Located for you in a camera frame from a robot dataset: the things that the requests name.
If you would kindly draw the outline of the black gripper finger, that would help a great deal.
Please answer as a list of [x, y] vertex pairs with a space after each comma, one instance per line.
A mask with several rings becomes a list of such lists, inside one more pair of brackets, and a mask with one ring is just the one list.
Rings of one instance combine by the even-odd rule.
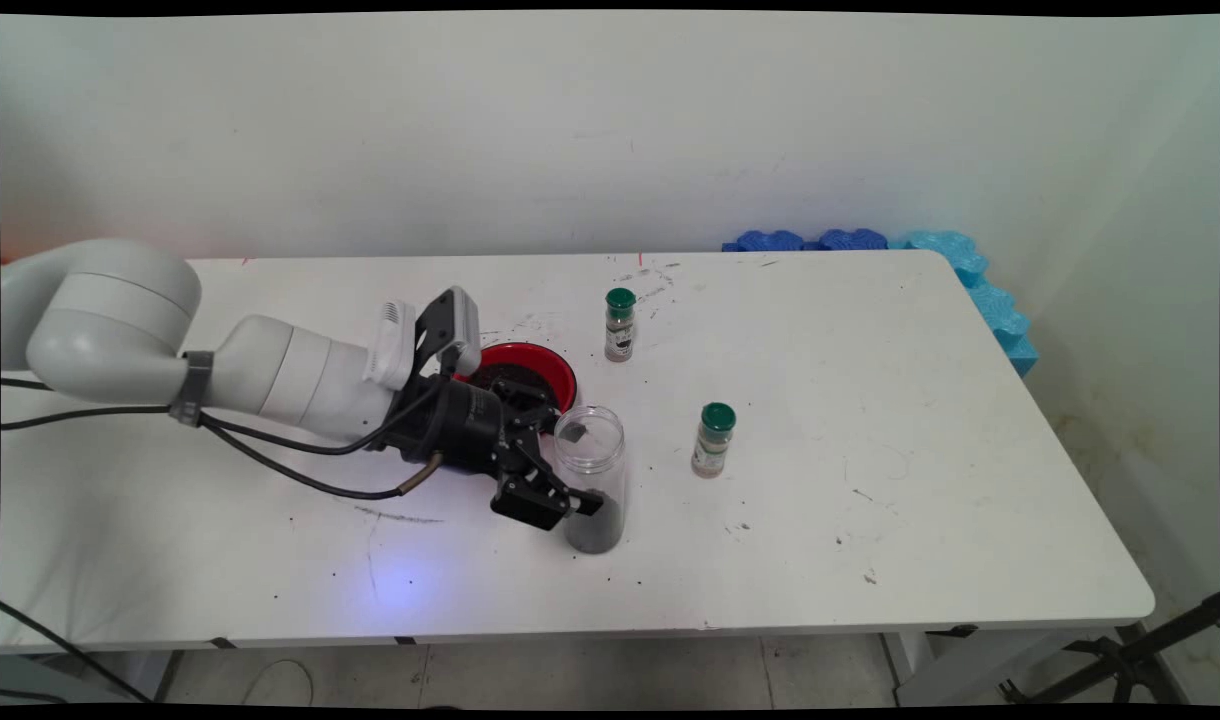
[[490, 383], [488, 391], [501, 401], [495, 445], [514, 445], [518, 439], [532, 439], [538, 445], [545, 436], [577, 445], [587, 436], [584, 421], [570, 420], [560, 427], [562, 412], [550, 392], [509, 380]]
[[490, 510], [528, 527], [551, 530], [573, 514], [590, 517], [606, 502], [600, 492], [566, 484], [542, 455], [537, 439], [497, 447], [495, 469]]

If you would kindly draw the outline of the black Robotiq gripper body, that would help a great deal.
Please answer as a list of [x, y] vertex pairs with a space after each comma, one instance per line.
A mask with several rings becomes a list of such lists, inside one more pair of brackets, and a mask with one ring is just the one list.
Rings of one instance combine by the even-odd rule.
[[533, 388], [500, 380], [482, 388], [445, 375], [417, 377], [390, 401], [386, 421], [395, 420], [368, 443], [372, 452], [395, 448], [405, 463], [440, 465], [486, 473], [533, 471]]

